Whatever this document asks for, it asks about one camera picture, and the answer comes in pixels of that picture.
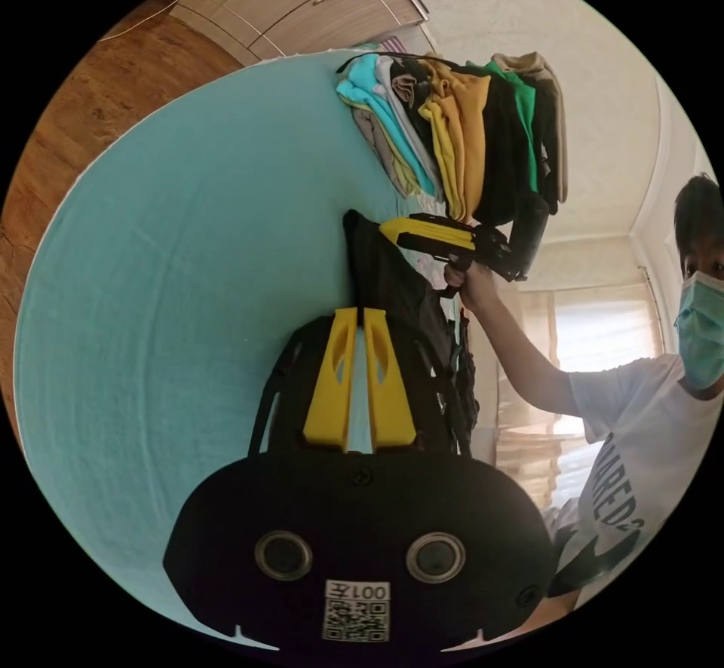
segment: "wooden floor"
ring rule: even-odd
[[[109,35],[174,0],[148,0]],[[63,196],[121,135],[166,103],[240,68],[167,14],[99,42],[57,91],[17,166],[0,219],[0,388],[17,437],[13,343],[30,263]]]

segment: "surgical mask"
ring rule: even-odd
[[[724,281],[700,271],[686,280],[674,326],[686,380],[709,388],[724,374]]]

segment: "hand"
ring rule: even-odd
[[[450,257],[452,264],[455,256]],[[492,271],[480,263],[473,262],[466,273],[456,271],[451,264],[445,266],[445,281],[449,286],[460,289],[462,304],[469,311],[484,308],[495,297],[495,281]]]

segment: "label sticker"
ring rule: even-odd
[[[390,639],[390,584],[328,580],[324,640],[379,643]]]

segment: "qr code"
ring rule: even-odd
[[[389,632],[389,602],[327,599],[325,639],[375,643],[389,640]]]

